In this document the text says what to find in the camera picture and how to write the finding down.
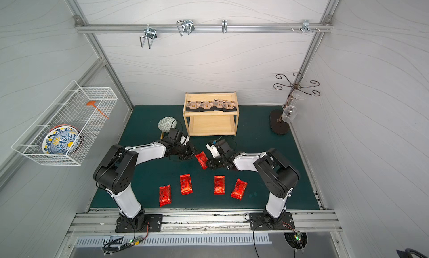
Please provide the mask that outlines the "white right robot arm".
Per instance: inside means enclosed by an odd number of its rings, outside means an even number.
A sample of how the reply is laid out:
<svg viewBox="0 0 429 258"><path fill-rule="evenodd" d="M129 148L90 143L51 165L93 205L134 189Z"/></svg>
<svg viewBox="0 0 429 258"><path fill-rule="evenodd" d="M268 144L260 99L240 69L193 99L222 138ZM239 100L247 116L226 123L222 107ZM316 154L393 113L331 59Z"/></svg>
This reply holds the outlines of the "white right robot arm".
<svg viewBox="0 0 429 258"><path fill-rule="evenodd" d="M207 161L211 169L227 168L240 172L257 172L269 191L265 214L271 219L281 218L286 211L287 199L291 196L301 175L292 163L277 149L248 154L222 150L221 147L208 146L212 157Z"/></svg>

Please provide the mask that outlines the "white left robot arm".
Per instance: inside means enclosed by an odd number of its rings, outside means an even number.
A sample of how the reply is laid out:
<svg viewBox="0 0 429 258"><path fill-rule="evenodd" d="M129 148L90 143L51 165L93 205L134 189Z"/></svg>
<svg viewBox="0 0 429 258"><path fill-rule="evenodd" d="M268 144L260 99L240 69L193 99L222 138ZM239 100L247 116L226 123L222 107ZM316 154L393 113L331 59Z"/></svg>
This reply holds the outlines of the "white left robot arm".
<svg viewBox="0 0 429 258"><path fill-rule="evenodd" d="M134 219L143 212L131 187L136 166L172 155L188 160L196 153L197 149L189 142L189 137L182 137L178 141L162 139L140 146L123 147L116 144L110 147L102 159L93 179L97 188L111 196L124 217Z"/></svg>

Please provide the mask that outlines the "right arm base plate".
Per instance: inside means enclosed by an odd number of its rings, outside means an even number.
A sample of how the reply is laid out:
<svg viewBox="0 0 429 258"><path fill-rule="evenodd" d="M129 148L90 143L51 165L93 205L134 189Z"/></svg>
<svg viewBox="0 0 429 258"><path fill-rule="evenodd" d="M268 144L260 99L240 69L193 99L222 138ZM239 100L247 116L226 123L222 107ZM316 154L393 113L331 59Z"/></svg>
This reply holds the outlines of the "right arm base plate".
<svg viewBox="0 0 429 258"><path fill-rule="evenodd" d="M251 212L245 215L253 231L294 230L295 224L292 214L283 211L278 218L272 217L266 210L263 213Z"/></svg>

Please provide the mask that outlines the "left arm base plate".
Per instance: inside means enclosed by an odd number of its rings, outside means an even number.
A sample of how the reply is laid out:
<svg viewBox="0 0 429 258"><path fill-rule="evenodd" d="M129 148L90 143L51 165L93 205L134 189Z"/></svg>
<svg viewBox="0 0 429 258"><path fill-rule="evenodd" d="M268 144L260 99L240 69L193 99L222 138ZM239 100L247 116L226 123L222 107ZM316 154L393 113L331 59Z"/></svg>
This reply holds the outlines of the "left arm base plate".
<svg viewBox="0 0 429 258"><path fill-rule="evenodd" d="M119 213L119 218L116 221L115 232L160 232L162 221L162 214L145 214L144 210L140 210L134 218L128 218L123 213Z"/></svg>

